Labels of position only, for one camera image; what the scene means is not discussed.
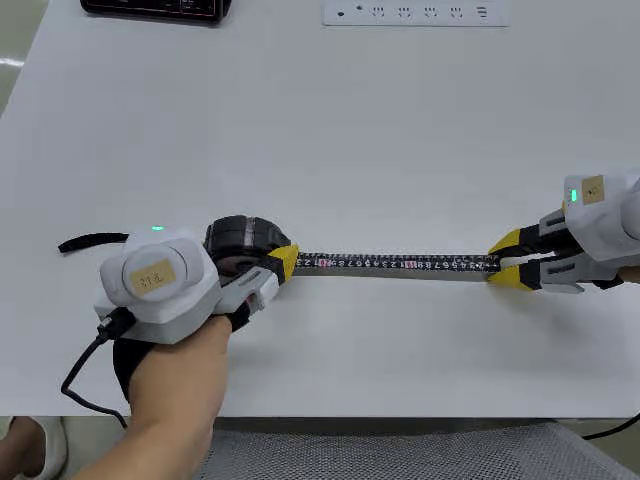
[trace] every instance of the floor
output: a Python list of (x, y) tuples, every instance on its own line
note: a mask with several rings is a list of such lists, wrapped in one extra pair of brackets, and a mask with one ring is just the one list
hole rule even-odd
[[(20, 74), (46, 5), (47, 0), (0, 2), (0, 115)], [(567, 420), (563, 423), (578, 433), (587, 433), (607, 429), (618, 422)], [(69, 417), (65, 419), (65, 424), (70, 455), (61, 476), (63, 479), (71, 478), (80, 467), (100, 457), (122, 435), (117, 423), (109, 418)], [(594, 443), (640, 474), (640, 426), (636, 425), (626, 432)]]

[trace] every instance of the tape measure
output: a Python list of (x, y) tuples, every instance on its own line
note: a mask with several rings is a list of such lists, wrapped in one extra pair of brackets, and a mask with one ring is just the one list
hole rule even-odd
[[(207, 229), (205, 249), (218, 272), (235, 277), (291, 240), (275, 224), (236, 215)], [(496, 255), (366, 255), (300, 252), (294, 275), (483, 280), (500, 271)]]

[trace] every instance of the power strip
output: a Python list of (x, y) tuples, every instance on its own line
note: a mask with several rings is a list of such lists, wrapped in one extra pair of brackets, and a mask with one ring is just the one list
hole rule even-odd
[(325, 25), (506, 27), (507, 0), (324, 0)]

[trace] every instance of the hand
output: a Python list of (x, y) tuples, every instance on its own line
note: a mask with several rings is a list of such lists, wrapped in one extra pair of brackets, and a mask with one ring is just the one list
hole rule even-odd
[(640, 283), (640, 267), (623, 267), (618, 275), (625, 282)]
[(190, 479), (211, 443), (227, 384), (231, 323), (214, 317), (175, 345), (156, 345), (131, 376), (131, 425), (82, 480)]

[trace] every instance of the white desk surface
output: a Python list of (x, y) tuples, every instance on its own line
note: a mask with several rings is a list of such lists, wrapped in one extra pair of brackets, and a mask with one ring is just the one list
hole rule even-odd
[[(76, 234), (244, 213), (307, 251), (483, 253), (570, 173), (637, 166), (640, 2), (513, 0), (510, 29), (324, 28), (239, 0), (220, 28), (53, 0), (0, 121), (0, 414), (88, 414)], [(554, 16), (544, 16), (554, 11)], [(640, 287), (295, 278), (234, 335), (227, 416), (629, 416)], [(103, 349), (76, 388), (125, 410)]]

